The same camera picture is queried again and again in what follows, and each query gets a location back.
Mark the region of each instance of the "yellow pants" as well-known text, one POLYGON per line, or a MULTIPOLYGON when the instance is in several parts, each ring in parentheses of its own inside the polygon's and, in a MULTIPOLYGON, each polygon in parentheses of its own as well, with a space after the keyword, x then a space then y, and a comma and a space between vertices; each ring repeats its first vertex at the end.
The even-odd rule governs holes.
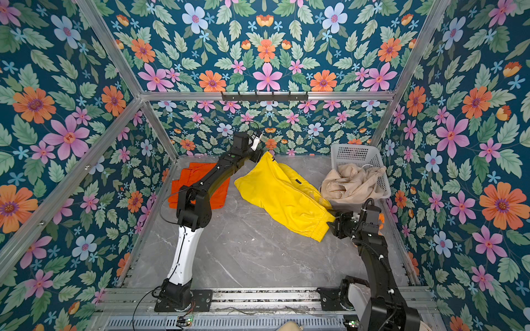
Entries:
POLYGON ((302 236, 322 241, 335 217, 331 204, 289 166, 266 152, 256 167, 234 181, 243 199, 264 208, 276 221, 302 236))

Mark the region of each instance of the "floral wall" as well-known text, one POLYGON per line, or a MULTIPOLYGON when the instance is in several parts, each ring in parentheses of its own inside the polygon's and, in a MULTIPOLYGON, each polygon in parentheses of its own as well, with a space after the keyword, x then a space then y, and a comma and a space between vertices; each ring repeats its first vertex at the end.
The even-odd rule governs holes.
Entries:
POLYGON ((118 284, 168 166, 138 112, 3 281, 0 329, 83 331, 118 284))
POLYGON ((69 0, 2 0, 0 23, 1 248, 130 95, 69 0))
MULTIPOLYGON (((114 13, 105 19, 146 91, 386 91, 395 87, 431 5, 134 0, 109 2, 114 13)), ((415 76, 423 78, 422 67, 415 76)), ((326 154, 333 142, 368 143, 386 103, 156 106, 182 154, 220 154, 234 131, 260 129, 269 150, 294 155, 326 154)))
POLYGON ((529 8, 450 8, 382 142, 388 207, 452 331, 530 328, 529 8))

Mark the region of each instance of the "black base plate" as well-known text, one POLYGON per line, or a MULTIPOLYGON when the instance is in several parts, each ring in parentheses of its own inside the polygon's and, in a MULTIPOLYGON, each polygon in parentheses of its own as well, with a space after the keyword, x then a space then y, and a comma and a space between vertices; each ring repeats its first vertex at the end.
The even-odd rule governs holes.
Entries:
POLYGON ((340 288, 317 288, 316 291, 320 294, 323 311, 344 310, 340 304, 340 288))
MULTIPOLYGON (((193 306, 193 311, 206 312, 210 311, 211 297, 213 295, 212 290, 191 290, 193 294, 191 304, 193 306)), ((156 302, 155 305, 156 312, 175 312, 171 302, 160 299, 160 302, 156 302)))

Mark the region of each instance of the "gray marble surface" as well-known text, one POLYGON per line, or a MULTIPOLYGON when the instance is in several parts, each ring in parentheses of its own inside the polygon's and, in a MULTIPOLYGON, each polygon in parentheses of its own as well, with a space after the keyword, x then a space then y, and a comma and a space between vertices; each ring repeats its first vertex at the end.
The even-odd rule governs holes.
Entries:
MULTIPOLYGON (((213 163, 216 157, 179 158, 179 169, 190 162, 213 163)), ((277 156, 319 187, 331 169, 325 156, 277 156)), ((233 182, 246 175, 254 163, 230 178, 224 208, 214 210, 200 238, 193 264, 193 287, 334 287, 345 275, 366 279, 357 249, 348 239, 327 233, 322 242, 298 235, 274 221, 265 210, 243 200, 233 182)), ((164 206, 164 216, 174 221, 175 210, 164 206)), ((125 286, 151 288, 162 284, 173 261, 178 227, 158 216, 125 286)), ((398 285, 408 278, 395 251, 395 238, 386 238, 389 260, 398 285)))

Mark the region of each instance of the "yellow garment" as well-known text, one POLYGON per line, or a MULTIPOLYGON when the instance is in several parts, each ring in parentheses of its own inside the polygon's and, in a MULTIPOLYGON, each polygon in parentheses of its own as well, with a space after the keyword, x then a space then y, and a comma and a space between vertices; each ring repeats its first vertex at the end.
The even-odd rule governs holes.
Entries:
POLYGON ((302 236, 322 241, 335 217, 331 204, 293 169, 267 152, 246 176, 234 181, 243 199, 302 236))

